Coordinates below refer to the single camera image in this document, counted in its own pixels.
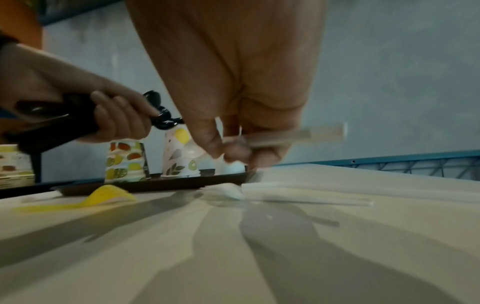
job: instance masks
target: brown tray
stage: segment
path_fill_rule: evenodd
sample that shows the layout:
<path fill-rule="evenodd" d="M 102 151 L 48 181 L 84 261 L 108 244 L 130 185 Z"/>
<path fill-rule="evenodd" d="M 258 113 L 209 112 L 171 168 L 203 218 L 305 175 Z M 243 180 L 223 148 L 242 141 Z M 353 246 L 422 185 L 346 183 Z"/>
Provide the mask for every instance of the brown tray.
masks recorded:
<path fill-rule="evenodd" d="M 113 183 L 130 193 L 139 192 L 155 192 L 155 191 L 172 191 L 199 189 L 205 186 L 217 185 L 222 183 L 232 183 L 236 185 L 244 184 L 251 180 L 255 175 L 255 171 L 248 171 L 239 174 L 228 174 L 214 176 L 214 170 L 201 170 L 199 177 L 186 177 L 174 179 L 161 179 L 159 175 L 152 176 L 151 180 L 132 183 Z M 97 190 L 104 183 L 76 184 L 53 187 L 52 190 L 60 192 L 64 196 L 86 196 Z"/>

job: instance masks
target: cup with fruit print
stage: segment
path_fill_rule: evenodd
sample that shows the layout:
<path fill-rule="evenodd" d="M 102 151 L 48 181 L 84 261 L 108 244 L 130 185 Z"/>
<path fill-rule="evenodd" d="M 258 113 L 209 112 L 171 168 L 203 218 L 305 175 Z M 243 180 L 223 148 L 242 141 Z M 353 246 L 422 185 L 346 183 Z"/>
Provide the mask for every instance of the cup with fruit print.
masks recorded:
<path fill-rule="evenodd" d="M 111 142 L 106 159 L 105 183 L 150 179 L 143 143 L 133 140 Z"/>
<path fill-rule="evenodd" d="M 200 176 L 197 162 L 184 153 L 185 144 L 192 139 L 186 125 L 177 125 L 165 132 L 162 178 Z"/>

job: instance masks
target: orange wall panel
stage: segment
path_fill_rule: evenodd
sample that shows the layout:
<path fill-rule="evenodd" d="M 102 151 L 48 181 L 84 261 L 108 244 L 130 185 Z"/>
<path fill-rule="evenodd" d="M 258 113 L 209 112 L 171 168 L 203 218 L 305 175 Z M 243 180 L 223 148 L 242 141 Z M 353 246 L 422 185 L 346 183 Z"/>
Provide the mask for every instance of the orange wall panel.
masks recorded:
<path fill-rule="evenodd" d="M 25 45 L 42 48 L 42 26 L 35 12 L 19 0 L 0 0 L 0 28 Z"/>

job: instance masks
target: gray wall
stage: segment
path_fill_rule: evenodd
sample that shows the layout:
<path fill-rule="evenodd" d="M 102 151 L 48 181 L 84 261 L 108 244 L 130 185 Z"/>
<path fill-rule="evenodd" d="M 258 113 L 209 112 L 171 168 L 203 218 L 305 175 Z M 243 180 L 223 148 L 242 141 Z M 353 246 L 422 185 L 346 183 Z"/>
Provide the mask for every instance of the gray wall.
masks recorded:
<path fill-rule="evenodd" d="M 160 91 L 177 114 L 124 4 L 48 26 L 44 46 L 141 92 Z M 285 162 L 480 149 L 479 54 L 478 0 L 330 1 L 303 124 L 346 121 L 349 137 L 294 147 Z M 160 172 L 162 133 L 145 143 Z M 106 149 L 70 143 L 50 151 L 43 180 L 102 177 Z"/>

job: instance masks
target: black tool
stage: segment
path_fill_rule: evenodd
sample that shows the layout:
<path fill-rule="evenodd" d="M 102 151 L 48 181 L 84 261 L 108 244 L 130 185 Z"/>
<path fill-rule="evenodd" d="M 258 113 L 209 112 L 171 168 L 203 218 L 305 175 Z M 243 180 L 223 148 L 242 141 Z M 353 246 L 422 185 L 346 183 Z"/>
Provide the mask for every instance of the black tool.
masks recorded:
<path fill-rule="evenodd" d="M 182 118 L 172 118 L 161 105 L 160 94 L 144 94 L 148 102 L 160 111 L 151 123 L 160 130 L 169 130 L 183 124 Z M 3 137 L 26 154 L 39 154 L 99 130 L 94 118 L 95 104 L 89 94 L 65 94 L 63 103 L 45 101 L 18 101 L 15 109 L 24 115 L 47 119 L 33 126 L 9 130 Z"/>

